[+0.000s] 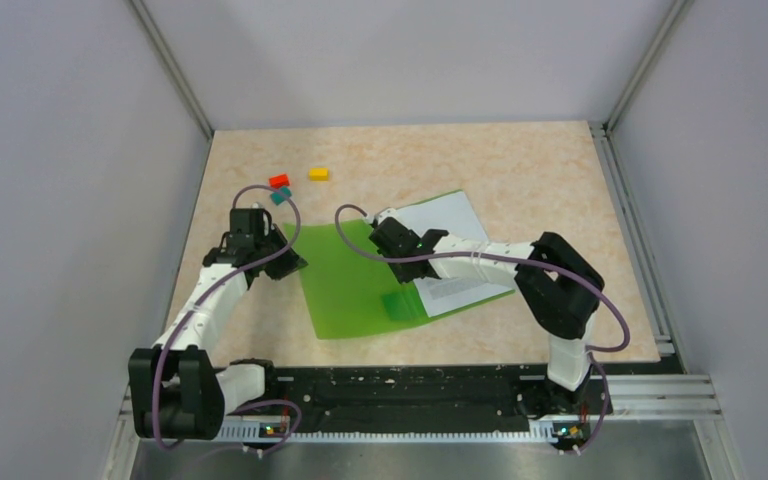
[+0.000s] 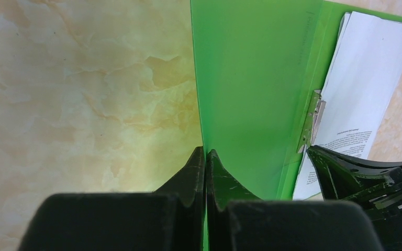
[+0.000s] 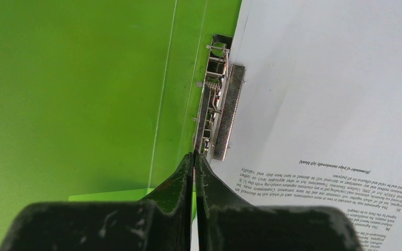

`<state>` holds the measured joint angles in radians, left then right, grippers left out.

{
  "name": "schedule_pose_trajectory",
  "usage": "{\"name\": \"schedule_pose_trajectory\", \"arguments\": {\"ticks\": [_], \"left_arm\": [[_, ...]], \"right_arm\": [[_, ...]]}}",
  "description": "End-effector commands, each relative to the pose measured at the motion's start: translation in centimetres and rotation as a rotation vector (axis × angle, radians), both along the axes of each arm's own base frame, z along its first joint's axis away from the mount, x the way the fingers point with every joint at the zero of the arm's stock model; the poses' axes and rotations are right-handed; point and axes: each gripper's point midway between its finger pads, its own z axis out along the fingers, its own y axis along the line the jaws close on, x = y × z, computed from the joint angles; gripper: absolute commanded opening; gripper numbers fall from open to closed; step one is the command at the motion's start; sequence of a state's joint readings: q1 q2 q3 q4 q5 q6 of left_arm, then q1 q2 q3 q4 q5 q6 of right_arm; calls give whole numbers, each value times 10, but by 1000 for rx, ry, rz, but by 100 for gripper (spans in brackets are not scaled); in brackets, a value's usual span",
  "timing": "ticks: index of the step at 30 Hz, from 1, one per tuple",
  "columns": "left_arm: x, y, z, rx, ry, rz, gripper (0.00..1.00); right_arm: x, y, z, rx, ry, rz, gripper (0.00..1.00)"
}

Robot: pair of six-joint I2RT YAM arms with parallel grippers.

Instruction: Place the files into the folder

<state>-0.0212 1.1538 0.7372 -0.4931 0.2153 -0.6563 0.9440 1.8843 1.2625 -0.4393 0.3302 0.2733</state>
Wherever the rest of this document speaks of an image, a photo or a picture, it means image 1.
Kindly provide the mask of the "printed paper sheet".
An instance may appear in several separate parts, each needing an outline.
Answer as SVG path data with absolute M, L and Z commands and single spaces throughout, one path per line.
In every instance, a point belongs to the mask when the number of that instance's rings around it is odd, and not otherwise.
M 419 236 L 429 229 L 441 229 L 469 240 L 489 239 L 463 190 L 388 212 L 394 213 L 400 223 Z M 446 316 L 513 292 L 511 288 L 471 278 L 418 279 L 413 284 L 429 318 Z

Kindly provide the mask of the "green plastic folder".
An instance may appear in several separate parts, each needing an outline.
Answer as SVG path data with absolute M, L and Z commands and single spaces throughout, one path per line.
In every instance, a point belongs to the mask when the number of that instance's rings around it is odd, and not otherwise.
M 356 246 L 372 252 L 371 227 L 341 221 Z M 308 262 L 301 285 L 317 338 L 360 338 L 416 328 L 429 318 L 413 281 L 399 283 L 388 264 L 353 252 L 333 224 L 305 225 L 293 249 Z

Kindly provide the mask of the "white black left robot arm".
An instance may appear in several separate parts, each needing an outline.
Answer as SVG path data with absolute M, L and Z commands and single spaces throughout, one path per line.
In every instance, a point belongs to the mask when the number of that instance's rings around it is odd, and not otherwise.
M 233 208 L 229 228 L 202 260 L 196 285 L 172 325 L 128 361 L 136 434 L 169 440 L 211 440 L 224 417 L 247 404 L 268 413 L 280 386 L 268 378 L 272 363 L 235 361 L 215 368 L 209 353 L 254 280 L 278 281 L 306 267 L 271 214 L 258 204 Z

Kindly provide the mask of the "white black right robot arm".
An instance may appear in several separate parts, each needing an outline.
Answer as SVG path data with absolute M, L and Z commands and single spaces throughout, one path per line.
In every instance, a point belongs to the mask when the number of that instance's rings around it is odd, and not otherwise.
M 545 232 L 531 243 L 494 243 L 440 229 L 418 235 L 389 214 L 379 215 L 372 227 L 370 241 L 401 283 L 469 279 L 517 290 L 549 334 L 549 404 L 572 412 L 586 400 L 589 323 L 605 282 L 562 236 Z

